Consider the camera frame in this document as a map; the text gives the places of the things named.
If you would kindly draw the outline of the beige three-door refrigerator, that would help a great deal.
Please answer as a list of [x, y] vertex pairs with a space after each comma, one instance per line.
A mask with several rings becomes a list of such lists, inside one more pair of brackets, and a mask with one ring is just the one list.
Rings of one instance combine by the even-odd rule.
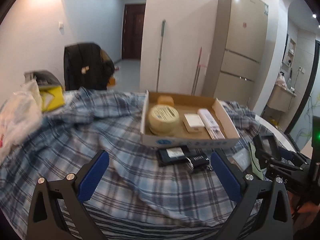
[[268, 5], [262, 0], [218, 0], [212, 51], [202, 96], [246, 105], [265, 49]]

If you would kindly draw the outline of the white plastic bag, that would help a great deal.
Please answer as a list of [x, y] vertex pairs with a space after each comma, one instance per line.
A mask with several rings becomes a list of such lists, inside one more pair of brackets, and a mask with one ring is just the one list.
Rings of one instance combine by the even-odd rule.
[[36, 80], [23, 84], [1, 108], [1, 160], [42, 124], [42, 99]]

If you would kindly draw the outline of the orange amber block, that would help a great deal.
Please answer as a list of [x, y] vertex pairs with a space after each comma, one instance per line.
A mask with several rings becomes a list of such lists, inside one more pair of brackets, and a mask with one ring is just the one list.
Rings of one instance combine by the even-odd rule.
[[167, 96], [167, 95], [159, 96], [157, 99], [157, 104], [171, 106], [171, 107], [174, 107], [174, 105], [175, 105], [173, 98], [171, 96]]

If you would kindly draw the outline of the pink plastic bag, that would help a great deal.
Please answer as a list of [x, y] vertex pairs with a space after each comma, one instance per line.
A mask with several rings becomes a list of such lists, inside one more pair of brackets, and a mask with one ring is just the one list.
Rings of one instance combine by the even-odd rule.
[[285, 76], [284, 76], [283, 72], [279, 72], [275, 85], [278, 85], [284, 89], [287, 89], [287, 83], [286, 83]]

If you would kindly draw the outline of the light green pouch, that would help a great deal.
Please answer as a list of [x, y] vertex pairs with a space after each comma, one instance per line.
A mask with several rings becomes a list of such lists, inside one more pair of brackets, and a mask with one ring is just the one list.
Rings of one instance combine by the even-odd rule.
[[260, 180], [264, 180], [264, 174], [262, 169], [260, 168], [259, 160], [255, 156], [255, 152], [256, 152], [255, 145], [252, 142], [249, 143], [249, 151], [250, 151], [250, 159], [251, 159], [251, 166], [252, 166], [253, 173]]

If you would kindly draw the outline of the white remote control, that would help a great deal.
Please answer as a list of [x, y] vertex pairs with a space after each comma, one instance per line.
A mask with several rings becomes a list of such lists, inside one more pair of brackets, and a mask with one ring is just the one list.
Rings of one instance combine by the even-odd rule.
[[199, 115], [200, 119], [202, 120], [209, 136], [213, 140], [220, 140], [224, 139], [224, 135], [220, 130], [220, 127], [214, 117], [211, 115], [210, 111], [206, 108], [201, 108], [197, 111], [197, 114]]

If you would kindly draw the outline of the shallow cardboard box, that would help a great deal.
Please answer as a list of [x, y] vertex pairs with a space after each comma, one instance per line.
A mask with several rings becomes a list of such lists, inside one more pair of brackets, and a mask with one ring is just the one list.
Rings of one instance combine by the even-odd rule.
[[146, 92], [140, 139], [155, 148], [230, 148], [240, 135], [218, 99]]

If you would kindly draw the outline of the grey bag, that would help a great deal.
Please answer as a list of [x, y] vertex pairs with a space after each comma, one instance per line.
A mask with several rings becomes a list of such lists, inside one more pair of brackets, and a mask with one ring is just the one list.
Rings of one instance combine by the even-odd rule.
[[62, 86], [61, 82], [57, 79], [57, 77], [47, 70], [25, 72], [24, 77], [25, 82], [35, 80], [39, 87]]

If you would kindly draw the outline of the black rectangular device box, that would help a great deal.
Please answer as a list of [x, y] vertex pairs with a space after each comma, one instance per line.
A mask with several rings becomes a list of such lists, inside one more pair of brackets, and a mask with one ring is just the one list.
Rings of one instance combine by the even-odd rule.
[[187, 146], [161, 148], [156, 152], [159, 167], [186, 163], [190, 156], [191, 151]]

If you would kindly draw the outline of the chair with black jacket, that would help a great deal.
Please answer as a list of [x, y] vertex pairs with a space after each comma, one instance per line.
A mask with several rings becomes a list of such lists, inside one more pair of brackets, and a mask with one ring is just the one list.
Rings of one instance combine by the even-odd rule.
[[106, 90], [115, 66], [99, 45], [89, 42], [65, 47], [63, 70], [66, 91], [81, 87]]

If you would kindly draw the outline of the round yellow tin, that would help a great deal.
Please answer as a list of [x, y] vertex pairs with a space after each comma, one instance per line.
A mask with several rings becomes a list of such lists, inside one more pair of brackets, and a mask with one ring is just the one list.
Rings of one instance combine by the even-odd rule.
[[148, 113], [149, 129], [155, 135], [174, 135], [180, 115], [178, 111], [171, 106], [155, 105]]

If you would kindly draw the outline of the red-handled broom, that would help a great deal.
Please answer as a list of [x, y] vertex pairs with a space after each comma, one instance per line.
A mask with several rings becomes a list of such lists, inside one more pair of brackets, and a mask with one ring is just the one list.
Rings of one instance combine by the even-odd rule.
[[201, 56], [202, 56], [202, 47], [200, 48], [200, 51], [199, 51], [199, 56], [198, 56], [197, 65], [196, 65], [196, 72], [195, 72], [194, 81], [193, 81], [193, 87], [191, 89], [192, 96], [195, 95], [196, 90], [197, 90], [197, 83], [198, 83], [199, 76], [200, 76], [200, 70], [201, 70], [201, 68], [206, 68], [205, 65], [201, 64]]

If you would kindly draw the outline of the black car key fob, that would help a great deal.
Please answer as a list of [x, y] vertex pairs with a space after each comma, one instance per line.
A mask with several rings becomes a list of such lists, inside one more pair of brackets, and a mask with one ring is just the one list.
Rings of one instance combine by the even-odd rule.
[[210, 159], [204, 153], [187, 157], [187, 165], [190, 173], [197, 173], [203, 170], [212, 170]]

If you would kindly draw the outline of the orange cardboard box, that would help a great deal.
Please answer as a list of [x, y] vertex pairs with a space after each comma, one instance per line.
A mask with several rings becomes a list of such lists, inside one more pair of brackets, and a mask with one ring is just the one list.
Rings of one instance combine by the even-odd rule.
[[116, 85], [116, 79], [115, 79], [114, 76], [112, 76], [112, 77], [109, 78], [107, 87], [114, 87], [115, 85]]

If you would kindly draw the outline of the light blue packet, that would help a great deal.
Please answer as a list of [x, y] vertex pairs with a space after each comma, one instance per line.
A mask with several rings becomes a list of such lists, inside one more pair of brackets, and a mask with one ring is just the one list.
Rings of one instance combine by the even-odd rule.
[[249, 150], [243, 148], [232, 156], [231, 162], [244, 172], [251, 165], [251, 155]]

